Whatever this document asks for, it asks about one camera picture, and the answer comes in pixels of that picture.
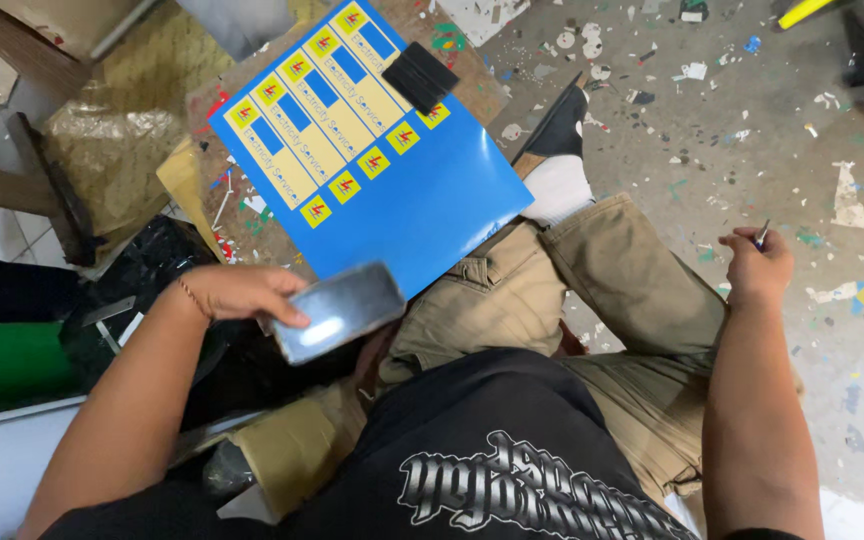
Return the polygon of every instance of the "khaki cargo pants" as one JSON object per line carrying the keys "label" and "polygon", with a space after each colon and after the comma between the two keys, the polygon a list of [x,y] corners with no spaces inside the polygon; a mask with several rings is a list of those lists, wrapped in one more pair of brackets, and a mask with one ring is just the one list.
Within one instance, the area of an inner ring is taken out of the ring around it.
{"label": "khaki cargo pants", "polygon": [[624,193],[546,231],[523,222],[503,233],[415,301],[379,384],[492,347],[550,356],[572,289],[627,350],[558,361],[588,387],[650,498],[662,505],[673,491],[701,487],[702,417],[725,302]]}

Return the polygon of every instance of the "bracelet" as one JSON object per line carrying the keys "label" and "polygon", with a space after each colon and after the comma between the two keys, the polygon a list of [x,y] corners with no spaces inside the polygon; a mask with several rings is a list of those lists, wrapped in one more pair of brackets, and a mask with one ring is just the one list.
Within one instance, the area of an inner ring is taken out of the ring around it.
{"label": "bracelet", "polygon": [[211,321],[212,315],[210,315],[210,313],[206,309],[206,307],[204,305],[202,305],[202,302],[199,301],[198,298],[196,298],[195,294],[192,292],[191,289],[189,289],[189,286],[186,284],[186,282],[181,277],[176,279],[175,282],[178,283],[182,287],[182,290],[184,290],[185,294],[187,294],[188,297],[192,299],[192,302],[195,302],[195,305],[198,307],[198,311],[201,312],[202,315],[205,315],[206,319]]}

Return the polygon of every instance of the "green vinyl roll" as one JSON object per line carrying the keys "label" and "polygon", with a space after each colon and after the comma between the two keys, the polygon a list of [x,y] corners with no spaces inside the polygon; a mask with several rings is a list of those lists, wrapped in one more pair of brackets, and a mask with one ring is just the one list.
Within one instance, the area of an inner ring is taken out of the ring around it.
{"label": "green vinyl roll", "polygon": [[79,379],[59,343],[62,323],[0,324],[0,411],[78,394]]}

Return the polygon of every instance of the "white sock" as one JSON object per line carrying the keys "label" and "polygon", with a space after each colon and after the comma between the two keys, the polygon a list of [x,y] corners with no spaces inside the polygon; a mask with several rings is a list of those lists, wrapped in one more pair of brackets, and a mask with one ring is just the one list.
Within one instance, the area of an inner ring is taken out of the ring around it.
{"label": "white sock", "polygon": [[567,217],[595,204],[593,189],[578,155],[554,155],[540,163],[523,180],[535,202],[521,215],[541,227],[554,227]]}

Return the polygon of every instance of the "sticker sheet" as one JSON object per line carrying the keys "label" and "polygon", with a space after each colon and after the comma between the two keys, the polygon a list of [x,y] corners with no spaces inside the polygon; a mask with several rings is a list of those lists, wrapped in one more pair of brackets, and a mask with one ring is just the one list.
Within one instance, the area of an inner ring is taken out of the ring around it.
{"label": "sticker sheet", "polygon": [[532,197],[457,99],[382,79],[405,46],[348,0],[209,122],[320,278],[383,261],[411,298]]}

